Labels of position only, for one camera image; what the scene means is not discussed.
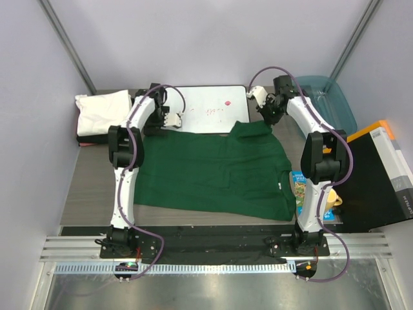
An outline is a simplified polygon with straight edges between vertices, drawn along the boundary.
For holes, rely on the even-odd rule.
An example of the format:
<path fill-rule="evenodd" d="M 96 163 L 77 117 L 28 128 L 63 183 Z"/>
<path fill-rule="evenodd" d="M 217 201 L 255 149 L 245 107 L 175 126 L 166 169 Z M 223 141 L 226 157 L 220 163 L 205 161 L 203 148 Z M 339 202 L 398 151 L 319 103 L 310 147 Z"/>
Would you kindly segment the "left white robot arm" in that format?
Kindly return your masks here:
<path fill-rule="evenodd" d="M 134 219 L 134 194 L 139 168 L 145 151 L 141 134 L 146 125 L 161 128 L 169 108 L 166 85 L 151 84 L 150 88 L 136 93 L 134 104 L 119 125 L 108 130 L 109 161 L 114 168 L 115 195 L 112 219 L 101 246 L 102 258 L 129 258 L 137 251 Z"/>

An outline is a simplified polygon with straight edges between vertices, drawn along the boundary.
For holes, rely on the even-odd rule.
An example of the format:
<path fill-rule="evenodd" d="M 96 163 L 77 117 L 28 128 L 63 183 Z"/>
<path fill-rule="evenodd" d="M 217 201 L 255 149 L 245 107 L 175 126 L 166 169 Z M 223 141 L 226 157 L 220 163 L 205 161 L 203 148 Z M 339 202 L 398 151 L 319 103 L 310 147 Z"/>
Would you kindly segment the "green polo t shirt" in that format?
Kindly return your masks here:
<path fill-rule="evenodd" d="M 289 222 L 292 164 L 271 126 L 236 122 L 226 136 L 170 131 L 143 140 L 134 203 Z"/>

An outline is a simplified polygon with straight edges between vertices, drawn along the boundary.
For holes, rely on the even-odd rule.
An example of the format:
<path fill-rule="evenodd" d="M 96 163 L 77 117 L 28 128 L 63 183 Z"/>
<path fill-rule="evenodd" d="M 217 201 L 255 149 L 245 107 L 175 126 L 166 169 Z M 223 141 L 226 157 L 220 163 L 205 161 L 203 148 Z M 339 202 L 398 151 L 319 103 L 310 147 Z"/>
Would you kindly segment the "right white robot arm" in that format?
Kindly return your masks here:
<path fill-rule="evenodd" d="M 247 97 L 256 101 L 256 109 L 265 123 L 275 125 L 289 115 L 307 138 L 300 162 L 306 179 L 302 211 L 292 236 L 273 241 L 272 253 L 274 256 L 328 255 L 323 228 L 327 198 L 333 186 L 346 181 L 353 168 L 347 134 L 323 119 L 290 76 L 279 76 L 273 82 L 273 93 L 254 86 L 249 88 Z"/>

